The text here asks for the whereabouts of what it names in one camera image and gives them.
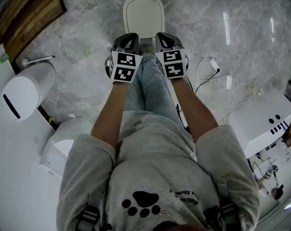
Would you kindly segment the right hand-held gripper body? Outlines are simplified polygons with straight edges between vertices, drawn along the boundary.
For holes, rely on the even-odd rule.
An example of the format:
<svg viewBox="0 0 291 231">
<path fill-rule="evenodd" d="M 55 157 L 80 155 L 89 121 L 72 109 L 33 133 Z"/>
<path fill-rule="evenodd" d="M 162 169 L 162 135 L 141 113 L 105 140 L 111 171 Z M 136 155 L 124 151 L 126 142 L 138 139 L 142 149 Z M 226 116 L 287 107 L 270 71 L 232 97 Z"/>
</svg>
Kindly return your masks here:
<svg viewBox="0 0 291 231">
<path fill-rule="evenodd" d="M 167 79 L 186 76 L 189 60 L 184 49 L 175 49 L 155 54 L 157 64 Z"/>
</svg>

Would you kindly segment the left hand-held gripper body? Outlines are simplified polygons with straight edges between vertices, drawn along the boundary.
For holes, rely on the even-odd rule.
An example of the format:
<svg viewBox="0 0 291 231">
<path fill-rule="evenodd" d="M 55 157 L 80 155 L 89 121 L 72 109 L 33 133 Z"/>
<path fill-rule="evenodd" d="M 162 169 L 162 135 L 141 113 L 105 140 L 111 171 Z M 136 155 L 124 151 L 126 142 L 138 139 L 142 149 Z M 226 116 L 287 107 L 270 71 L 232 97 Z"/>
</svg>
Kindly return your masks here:
<svg viewBox="0 0 291 231">
<path fill-rule="evenodd" d="M 105 61 L 106 74 L 112 82 L 131 83 L 141 60 L 141 55 L 128 53 L 122 48 L 113 47 Z"/>
</svg>

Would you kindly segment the person's right forearm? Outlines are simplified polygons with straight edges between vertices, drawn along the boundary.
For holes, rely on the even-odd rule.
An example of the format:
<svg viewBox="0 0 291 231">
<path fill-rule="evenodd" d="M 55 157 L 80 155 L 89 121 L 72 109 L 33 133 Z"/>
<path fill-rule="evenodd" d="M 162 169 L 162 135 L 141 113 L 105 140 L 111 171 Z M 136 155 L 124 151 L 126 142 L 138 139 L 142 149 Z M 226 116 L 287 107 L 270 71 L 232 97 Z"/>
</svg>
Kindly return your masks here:
<svg viewBox="0 0 291 231">
<path fill-rule="evenodd" d="M 195 142 L 203 134 L 218 127 L 213 114 L 194 94 L 183 78 L 171 79 L 171 83 Z"/>
</svg>

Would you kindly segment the person's left forearm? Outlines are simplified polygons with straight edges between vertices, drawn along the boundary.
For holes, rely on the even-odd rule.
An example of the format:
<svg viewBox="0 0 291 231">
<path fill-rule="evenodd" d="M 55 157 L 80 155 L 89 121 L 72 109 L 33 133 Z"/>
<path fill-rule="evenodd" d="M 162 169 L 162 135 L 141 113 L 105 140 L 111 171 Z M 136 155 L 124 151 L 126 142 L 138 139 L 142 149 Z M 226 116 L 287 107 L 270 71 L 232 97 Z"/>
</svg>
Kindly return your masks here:
<svg viewBox="0 0 291 231">
<path fill-rule="evenodd" d="M 91 130 L 92 136 L 114 148 L 118 143 L 127 90 L 127 83 L 114 83 L 110 95 Z"/>
</svg>

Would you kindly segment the white toilet black stripe lid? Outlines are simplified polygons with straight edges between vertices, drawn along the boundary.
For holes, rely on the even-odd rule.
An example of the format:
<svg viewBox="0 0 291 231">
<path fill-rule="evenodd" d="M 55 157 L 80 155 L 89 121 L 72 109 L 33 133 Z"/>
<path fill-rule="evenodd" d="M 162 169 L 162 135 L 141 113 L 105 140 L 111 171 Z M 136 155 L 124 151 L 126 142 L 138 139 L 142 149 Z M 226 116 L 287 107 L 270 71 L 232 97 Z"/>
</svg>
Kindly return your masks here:
<svg viewBox="0 0 291 231">
<path fill-rule="evenodd" d="M 29 118 L 46 98 L 55 77 L 55 69 L 48 62 L 22 70 L 2 90 L 0 100 L 4 111 L 17 122 Z"/>
</svg>

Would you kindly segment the beige slipper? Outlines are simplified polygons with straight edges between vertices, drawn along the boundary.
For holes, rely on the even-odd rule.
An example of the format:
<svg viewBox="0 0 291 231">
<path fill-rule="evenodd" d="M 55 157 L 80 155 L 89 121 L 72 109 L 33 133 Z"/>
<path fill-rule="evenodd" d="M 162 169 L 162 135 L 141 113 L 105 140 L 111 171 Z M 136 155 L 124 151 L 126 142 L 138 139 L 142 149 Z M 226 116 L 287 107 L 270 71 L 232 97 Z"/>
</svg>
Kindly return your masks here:
<svg viewBox="0 0 291 231">
<path fill-rule="evenodd" d="M 141 44 L 139 46 L 139 52 L 140 52 L 140 55 L 142 55 L 142 56 L 155 55 L 156 49 L 152 43 L 151 44 Z"/>
</svg>

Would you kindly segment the light dotted jeans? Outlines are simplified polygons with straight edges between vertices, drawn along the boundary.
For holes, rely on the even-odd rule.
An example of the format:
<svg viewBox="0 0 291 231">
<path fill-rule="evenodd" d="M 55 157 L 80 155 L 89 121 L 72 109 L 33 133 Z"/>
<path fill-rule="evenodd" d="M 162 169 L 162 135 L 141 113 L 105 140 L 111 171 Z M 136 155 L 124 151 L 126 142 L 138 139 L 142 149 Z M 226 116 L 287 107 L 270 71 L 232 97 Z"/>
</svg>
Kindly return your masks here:
<svg viewBox="0 0 291 231">
<path fill-rule="evenodd" d="M 135 78 L 128 85 L 124 110 L 151 112 L 182 125 L 166 79 L 153 54 L 142 56 Z"/>
</svg>

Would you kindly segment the white power strip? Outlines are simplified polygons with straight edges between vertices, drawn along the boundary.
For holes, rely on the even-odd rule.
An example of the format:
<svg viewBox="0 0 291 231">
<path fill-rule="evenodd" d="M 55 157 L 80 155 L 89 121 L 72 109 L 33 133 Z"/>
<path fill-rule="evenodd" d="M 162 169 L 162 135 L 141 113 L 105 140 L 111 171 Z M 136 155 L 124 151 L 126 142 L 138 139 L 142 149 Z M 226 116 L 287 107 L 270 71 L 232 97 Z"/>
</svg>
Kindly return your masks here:
<svg viewBox="0 0 291 231">
<path fill-rule="evenodd" d="M 214 58 L 209 58 L 209 63 L 212 65 L 212 67 L 216 70 L 217 73 L 221 71 L 219 65 L 217 64 Z"/>
</svg>

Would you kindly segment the small yellow floor items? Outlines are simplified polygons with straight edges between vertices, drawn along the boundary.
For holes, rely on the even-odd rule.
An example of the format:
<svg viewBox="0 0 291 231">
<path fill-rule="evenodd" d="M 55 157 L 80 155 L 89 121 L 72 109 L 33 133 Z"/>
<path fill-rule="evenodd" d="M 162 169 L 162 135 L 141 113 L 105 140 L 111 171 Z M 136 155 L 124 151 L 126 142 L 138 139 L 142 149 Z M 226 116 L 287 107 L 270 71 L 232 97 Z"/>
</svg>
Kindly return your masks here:
<svg viewBox="0 0 291 231">
<path fill-rule="evenodd" d="M 261 95 L 260 89 L 257 88 L 254 84 L 249 85 L 249 90 L 251 91 L 251 95 L 255 95 L 255 94 L 258 96 Z"/>
</svg>

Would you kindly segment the wooden steps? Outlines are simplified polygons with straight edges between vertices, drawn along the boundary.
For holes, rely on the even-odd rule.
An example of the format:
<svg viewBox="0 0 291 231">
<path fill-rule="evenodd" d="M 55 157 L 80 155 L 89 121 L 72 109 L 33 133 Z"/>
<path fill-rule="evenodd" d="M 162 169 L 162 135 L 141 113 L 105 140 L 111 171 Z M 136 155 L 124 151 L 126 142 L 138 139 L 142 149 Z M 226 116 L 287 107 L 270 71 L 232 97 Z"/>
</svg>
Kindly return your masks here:
<svg viewBox="0 0 291 231">
<path fill-rule="evenodd" d="M 63 0 L 7 0 L 0 10 L 0 45 L 10 63 L 65 12 Z"/>
</svg>

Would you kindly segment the grey paw-print shirt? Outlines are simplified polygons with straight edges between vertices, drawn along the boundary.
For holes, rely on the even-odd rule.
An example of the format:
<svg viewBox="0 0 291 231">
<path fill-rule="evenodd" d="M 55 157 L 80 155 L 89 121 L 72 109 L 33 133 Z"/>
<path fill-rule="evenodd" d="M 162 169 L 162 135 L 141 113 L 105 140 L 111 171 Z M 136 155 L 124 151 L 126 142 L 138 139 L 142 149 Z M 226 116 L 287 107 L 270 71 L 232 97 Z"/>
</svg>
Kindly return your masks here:
<svg viewBox="0 0 291 231">
<path fill-rule="evenodd" d="M 117 148 L 91 135 L 76 137 L 63 173 L 57 230 L 73 231 L 89 205 L 97 211 L 97 230 L 190 224 L 226 231 L 223 198 L 235 205 L 239 217 L 229 231 L 253 231 L 260 212 L 258 190 L 230 125 L 193 142 L 169 118 L 126 111 Z"/>
</svg>

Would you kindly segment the white box with black marks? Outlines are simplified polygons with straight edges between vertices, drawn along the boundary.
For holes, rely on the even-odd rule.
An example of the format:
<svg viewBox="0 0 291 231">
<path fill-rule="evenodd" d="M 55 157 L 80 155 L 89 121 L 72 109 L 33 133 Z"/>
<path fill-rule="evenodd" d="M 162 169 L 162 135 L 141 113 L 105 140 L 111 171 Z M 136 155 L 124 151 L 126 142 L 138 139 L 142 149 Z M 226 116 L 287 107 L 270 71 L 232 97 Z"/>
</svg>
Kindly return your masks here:
<svg viewBox="0 0 291 231">
<path fill-rule="evenodd" d="M 291 102 L 280 92 L 256 95 L 239 105 L 228 123 L 250 158 L 278 140 L 291 123 Z"/>
</svg>

